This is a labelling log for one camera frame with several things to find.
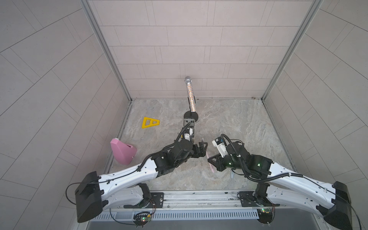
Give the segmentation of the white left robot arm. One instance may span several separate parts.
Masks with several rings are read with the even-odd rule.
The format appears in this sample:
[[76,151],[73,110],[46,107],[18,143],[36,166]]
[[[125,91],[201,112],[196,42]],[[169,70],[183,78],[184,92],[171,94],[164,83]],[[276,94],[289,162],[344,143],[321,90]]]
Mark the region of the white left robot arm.
[[172,173],[190,158],[206,156],[208,143],[193,144],[183,139],[148,155],[141,164],[128,169],[98,175],[87,174],[75,189],[77,222],[87,222],[106,209],[139,209],[151,200],[145,181]]

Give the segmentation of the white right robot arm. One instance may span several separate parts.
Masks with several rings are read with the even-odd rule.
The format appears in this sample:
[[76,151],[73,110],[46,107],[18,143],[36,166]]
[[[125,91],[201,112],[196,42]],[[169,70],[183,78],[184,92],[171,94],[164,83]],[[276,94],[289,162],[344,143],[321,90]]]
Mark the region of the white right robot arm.
[[253,192],[238,193],[242,203],[263,208],[290,206],[322,217],[340,230],[353,228],[351,198],[344,183],[313,180],[262,155],[250,154],[240,141],[228,144],[217,138],[212,144],[219,153],[208,158],[211,165],[219,172],[240,169],[257,184]]

